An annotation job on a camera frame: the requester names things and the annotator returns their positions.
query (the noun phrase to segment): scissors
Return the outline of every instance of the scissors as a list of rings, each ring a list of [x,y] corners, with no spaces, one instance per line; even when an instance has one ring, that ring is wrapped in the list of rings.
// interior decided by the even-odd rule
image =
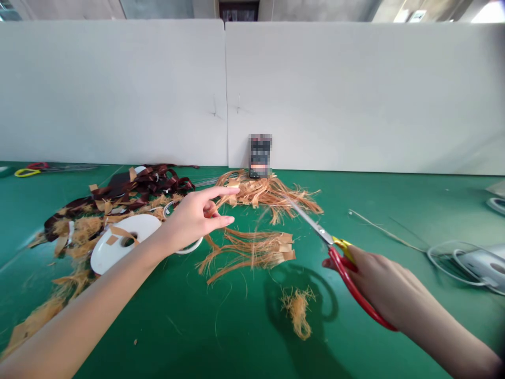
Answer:
[[[356,262],[349,251],[349,246],[352,246],[349,242],[345,240],[341,240],[340,238],[336,238],[330,235],[327,231],[324,230],[321,226],[315,223],[295,202],[288,198],[288,201],[291,203],[292,207],[298,212],[298,214],[305,220],[307,223],[312,226],[312,228],[316,231],[319,237],[328,245],[328,254],[333,261],[333,264],[336,268],[336,271],[342,277],[344,284],[347,289],[354,297],[354,299],[358,302],[358,304],[368,313],[368,315],[377,321],[380,325],[389,329],[391,331],[397,332],[394,326],[388,323],[384,318],[368,303],[368,301],[363,297],[363,295],[358,291],[354,283],[352,282],[349,274],[346,271],[346,268],[353,271],[358,272],[358,268],[356,267]],[[344,256],[341,256],[334,245],[340,247],[343,251]]]
[[[82,165],[69,164],[65,166],[50,167],[47,164],[47,162],[37,162],[29,164],[28,166],[26,166],[26,168],[19,169],[14,173],[14,175],[17,177],[29,177],[32,175],[40,174],[42,172],[50,173],[61,171],[84,171],[94,169],[97,167],[98,166],[96,165],[88,165],[88,164],[82,164]]]

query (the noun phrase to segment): white tape roll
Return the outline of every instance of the white tape roll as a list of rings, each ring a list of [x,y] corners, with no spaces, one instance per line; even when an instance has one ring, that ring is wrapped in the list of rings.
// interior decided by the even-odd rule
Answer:
[[[161,221],[155,216],[142,214],[136,215],[119,221],[114,226],[126,230],[134,235],[137,241],[142,243],[147,237],[154,233],[160,226]],[[107,241],[112,236],[112,232],[107,230],[100,241],[96,244],[91,254],[91,268],[97,274],[103,275],[116,262],[123,258],[126,254],[133,250],[134,244],[125,246],[127,237],[117,236],[118,239],[112,245],[108,245]]]

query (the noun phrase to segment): white cardboard wall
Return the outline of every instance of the white cardboard wall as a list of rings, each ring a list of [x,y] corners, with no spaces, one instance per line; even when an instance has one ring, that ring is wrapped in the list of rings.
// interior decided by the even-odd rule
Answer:
[[[0,159],[228,164],[221,20],[0,23]]]
[[[228,23],[230,167],[505,175],[505,25]]]

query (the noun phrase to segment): yellow scissors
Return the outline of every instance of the yellow scissors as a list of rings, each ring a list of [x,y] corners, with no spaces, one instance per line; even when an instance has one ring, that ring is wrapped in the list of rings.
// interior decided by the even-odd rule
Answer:
[[[50,173],[50,172],[62,172],[62,171],[84,171],[94,169],[97,167],[98,166],[96,165],[88,165],[88,164],[82,164],[82,165],[69,164],[65,166],[50,167],[47,164],[47,162],[37,162],[29,164],[28,166],[26,166],[26,168],[19,169],[14,173],[14,175],[17,177],[29,177],[43,172]]]

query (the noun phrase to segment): phone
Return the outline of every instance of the phone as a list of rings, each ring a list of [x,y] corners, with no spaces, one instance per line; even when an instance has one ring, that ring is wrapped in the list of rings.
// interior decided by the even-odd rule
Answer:
[[[249,177],[258,179],[270,174],[271,134],[250,134]]]

